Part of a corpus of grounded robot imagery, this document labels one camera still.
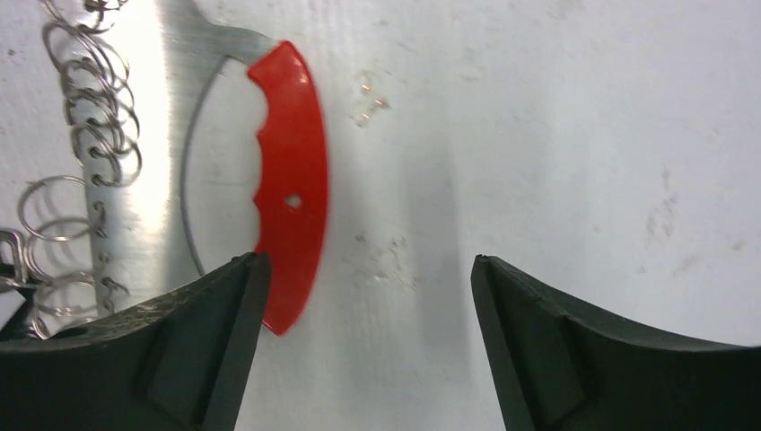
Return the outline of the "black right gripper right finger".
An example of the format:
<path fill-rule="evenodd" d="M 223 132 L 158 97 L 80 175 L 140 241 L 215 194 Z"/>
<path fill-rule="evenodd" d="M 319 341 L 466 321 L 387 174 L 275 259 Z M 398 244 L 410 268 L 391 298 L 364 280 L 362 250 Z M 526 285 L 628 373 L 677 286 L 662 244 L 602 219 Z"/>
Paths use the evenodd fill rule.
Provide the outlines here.
<path fill-rule="evenodd" d="M 653 328 L 494 256 L 471 272 L 509 430 L 757 430 L 760 350 Z"/>

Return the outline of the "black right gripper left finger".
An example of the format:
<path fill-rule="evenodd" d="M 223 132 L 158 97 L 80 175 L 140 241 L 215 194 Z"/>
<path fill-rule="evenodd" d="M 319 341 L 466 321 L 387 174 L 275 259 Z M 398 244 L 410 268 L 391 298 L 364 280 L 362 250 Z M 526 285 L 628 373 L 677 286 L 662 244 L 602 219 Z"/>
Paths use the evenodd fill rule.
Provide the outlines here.
<path fill-rule="evenodd" d="M 234 429 L 270 278 L 248 253 L 51 339 L 3 342 L 2 429 Z"/>

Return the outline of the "steel key holder red handle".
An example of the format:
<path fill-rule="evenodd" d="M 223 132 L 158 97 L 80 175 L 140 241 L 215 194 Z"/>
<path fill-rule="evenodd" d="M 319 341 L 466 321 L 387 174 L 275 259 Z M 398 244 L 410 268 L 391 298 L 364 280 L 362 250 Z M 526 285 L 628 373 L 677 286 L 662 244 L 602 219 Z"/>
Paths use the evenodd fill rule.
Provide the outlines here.
<path fill-rule="evenodd" d="M 272 266 L 264 325 L 285 334 L 309 300 L 328 219 L 326 132 L 302 54 L 290 41 L 210 22 L 194 1 L 82 1 L 71 16 L 54 1 L 41 6 L 88 208 L 28 223 L 29 198 L 57 176 L 18 200 L 28 239 L 17 262 L 39 280 L 33 330 L 46 339 L 47 315 L 89 322 L 203 274 L 188 227 L 188 147 L 214 75 L 234 58 L 267 101 L 255 251 Z"/>

